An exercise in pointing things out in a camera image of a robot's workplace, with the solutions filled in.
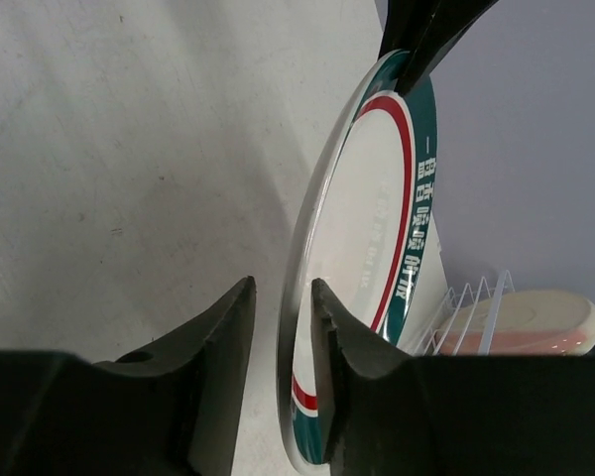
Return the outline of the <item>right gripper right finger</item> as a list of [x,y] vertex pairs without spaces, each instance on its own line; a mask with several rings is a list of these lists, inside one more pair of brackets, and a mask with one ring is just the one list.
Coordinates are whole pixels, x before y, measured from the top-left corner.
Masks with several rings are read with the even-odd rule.
[[595,356],[411,356],[311,285],[334,475],[595,475]]

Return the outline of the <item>pink cream round plate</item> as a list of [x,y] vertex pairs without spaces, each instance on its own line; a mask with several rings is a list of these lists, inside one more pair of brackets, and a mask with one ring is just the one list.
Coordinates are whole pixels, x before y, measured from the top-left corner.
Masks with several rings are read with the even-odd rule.
[[595,304],[561,290],[514,292],[502,299],[492,355],[583,355],[595,345]]

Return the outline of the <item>green rimmed white plate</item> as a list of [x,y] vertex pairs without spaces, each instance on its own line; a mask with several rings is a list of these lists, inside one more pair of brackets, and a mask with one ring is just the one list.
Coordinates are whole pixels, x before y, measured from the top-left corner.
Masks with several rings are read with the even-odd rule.
[[441,299],[432,205],[437,121],[432,84],[397,89],[409,54],[379,59],[351,95],[312,173],[297,219],[279,312],[278,413],[300,474],[322,475],[310,341],[311,291],[326,281],[372,332],[406,347]]

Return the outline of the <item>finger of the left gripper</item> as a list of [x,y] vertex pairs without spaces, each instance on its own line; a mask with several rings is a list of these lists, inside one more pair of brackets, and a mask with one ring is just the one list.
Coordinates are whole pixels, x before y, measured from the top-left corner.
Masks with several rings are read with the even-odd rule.
[[408,54],[396,91],[407,94],[436,68],[496,0],[390,0],[379,55]]

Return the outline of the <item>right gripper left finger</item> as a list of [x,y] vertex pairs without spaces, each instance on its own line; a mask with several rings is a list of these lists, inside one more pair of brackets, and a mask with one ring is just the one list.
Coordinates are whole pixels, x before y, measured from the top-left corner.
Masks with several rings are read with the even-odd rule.
[[116,361],[0,350],[0,475],[228,475],[256,284]]

